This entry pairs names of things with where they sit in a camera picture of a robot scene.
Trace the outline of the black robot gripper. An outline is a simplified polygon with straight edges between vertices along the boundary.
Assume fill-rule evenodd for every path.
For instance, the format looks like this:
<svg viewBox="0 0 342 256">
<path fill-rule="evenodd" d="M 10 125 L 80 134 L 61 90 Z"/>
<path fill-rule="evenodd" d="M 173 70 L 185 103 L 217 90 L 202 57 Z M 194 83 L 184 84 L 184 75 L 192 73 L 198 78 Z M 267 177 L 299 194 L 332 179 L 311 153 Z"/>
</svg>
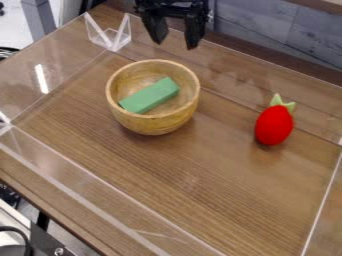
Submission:
<svg viewBox="0 0 342 256">
<path fill-rule="evenodd" d="M 209 20 L 208 0 L 134 0 L 134 10 L 152 41 L 161 44 L 168 35 L 165 17 L 184 20 L 186 49 L 194 49 L 205 33 Z"/>
</svg>

